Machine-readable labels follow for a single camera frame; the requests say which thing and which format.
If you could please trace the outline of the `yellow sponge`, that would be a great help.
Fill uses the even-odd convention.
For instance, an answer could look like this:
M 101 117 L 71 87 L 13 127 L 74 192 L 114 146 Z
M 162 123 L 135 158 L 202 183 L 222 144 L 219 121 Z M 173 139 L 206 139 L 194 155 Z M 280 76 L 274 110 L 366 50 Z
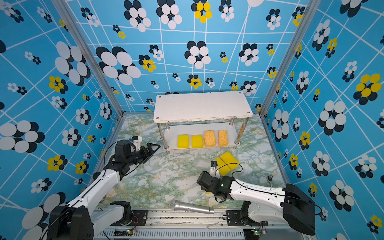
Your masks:
M 192 148 L 198 149 L 204 147 L 204 141 L 202 135 L 193 135 L 192 136 Z
M 190 147 L 189 135 L 178 135 L 178 149 L 188 149 Z

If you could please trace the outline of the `yellow sponge diagonal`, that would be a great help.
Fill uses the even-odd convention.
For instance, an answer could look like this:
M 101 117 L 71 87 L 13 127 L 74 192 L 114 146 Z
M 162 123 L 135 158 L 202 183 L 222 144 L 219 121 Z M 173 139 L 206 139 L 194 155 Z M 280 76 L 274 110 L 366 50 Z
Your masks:
M 227 175 L 231 171 L 229 165 L 227 165 L 220 157 L 217 157 L 215 161 L 218 164 L 218 173 L 221 177 Z
M 230 152 L 223 153 L 220 158 L 225 163 L 225 165 L 231 170 L 234 170 L 235 168 L 240 166 L 239 161 Z

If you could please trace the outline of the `orange sponge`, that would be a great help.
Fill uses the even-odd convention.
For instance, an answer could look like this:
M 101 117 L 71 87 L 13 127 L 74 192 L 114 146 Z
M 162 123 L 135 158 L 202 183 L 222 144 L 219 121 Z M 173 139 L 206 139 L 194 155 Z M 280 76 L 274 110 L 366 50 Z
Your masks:
M 219 130 L 218 136 L 219 136 L 219 146 L 226 147 L 229 144 L 227 131 Z
M 212 148 L 216 146 L 216 137 L 214 131 L 205 131 L 204 141 L 206 148 Z

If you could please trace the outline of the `yellow sponge front diagonal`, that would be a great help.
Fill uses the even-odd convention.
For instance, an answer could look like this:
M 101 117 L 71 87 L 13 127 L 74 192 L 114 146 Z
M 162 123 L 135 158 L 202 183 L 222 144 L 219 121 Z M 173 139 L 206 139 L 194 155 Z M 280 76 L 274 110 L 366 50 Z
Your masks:
M 221 177 L 227 175 L 231 171 L 229 165 L 227 165 L 220 157 L 217 157 L 215 161 L 218 164 L 218 173 Z

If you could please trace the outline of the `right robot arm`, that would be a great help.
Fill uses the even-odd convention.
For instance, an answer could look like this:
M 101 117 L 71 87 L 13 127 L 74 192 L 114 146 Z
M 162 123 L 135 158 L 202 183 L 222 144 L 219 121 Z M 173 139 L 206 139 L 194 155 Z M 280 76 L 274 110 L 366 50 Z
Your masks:
M 316 234 L 316 207 L 302 190 L 292 184 L 281 187 L 263 187 L 237 180 L 230 176 L 220 179 L 203 171 L 197 179 L 202 190 L 212 193 L 215 198 L 243 201 L 245 219 L 253 222 L 280 222 L 293 230 L 314 236 Z

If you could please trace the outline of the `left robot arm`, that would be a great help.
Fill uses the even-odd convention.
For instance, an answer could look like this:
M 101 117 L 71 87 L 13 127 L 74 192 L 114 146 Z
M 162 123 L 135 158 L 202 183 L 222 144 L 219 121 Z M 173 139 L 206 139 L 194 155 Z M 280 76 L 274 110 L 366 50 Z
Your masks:
M 98 213 L 94 210 L 105 195 L 124 177 L 145 164 L 160 145 L 140 145 L 139 137 L 133 141 L 115 142 L 115 153 L 105 163 L 103 170 L 80 195 L 64 206 L 55 207 L 49 218 L 49 225 L 42 234 L 43 240 L 92 240 L 100 232 L 115 223 L 130 224 L 134 219 L 131 204 L 126 201 L 112 202 Z

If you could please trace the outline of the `white two-tier shelf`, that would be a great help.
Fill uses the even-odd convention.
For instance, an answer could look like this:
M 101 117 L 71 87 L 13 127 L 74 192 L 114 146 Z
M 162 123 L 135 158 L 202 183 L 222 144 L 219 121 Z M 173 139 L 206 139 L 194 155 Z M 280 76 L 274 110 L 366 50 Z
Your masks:
M 228 147 L 236 148 L 253 112 L 242 91 L 158 95 L 154 123 L 165 151 L 177 150 L 178 137 L 206 131 L 227 132 Z

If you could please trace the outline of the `silver microphone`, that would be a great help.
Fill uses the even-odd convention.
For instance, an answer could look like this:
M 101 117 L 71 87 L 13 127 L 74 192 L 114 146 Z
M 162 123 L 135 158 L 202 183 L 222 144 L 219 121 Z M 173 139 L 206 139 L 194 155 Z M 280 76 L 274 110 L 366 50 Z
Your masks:
M 169 208 L 173 211 L 195 212 L 207 215 L 213 215 L 215 213 L 213 208 L 185 203 L 178 200 L 171 200 Z

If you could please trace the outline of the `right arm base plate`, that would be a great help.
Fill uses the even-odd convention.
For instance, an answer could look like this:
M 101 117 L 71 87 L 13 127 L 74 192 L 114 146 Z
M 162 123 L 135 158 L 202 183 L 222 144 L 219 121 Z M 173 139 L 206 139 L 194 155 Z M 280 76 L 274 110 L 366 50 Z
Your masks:
M 267 221 L 255 222 L 249 217 L 246 217 L 240 210 L 227 210 L 222 216 L 222 219 L 227 222 L 229 227 L 267 227 Z

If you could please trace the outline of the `red handled ratchet tool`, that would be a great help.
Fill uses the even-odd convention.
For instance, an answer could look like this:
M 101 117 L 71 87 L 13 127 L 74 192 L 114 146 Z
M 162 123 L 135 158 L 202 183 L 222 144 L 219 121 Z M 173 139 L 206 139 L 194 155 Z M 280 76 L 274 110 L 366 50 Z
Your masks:
M 272 182 L 273 182 L 273 176 L 271 176 L 271 175 L 267 176 L 267 181 L 268 181 L 268 183 L 269 183 L 270 188 L 272 188 L 272 187 L 273 187 L 273 185 L 272 185 Z

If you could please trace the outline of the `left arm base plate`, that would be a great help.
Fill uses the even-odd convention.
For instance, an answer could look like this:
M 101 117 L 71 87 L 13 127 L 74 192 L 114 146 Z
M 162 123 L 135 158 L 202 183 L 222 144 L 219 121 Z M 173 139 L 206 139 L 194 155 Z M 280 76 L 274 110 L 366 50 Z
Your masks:
M 118 226 L 143 227 L 146 225 L 148 212 L 148 210 L 133 210 L 131 220 L 123 220 L 118 224 Z

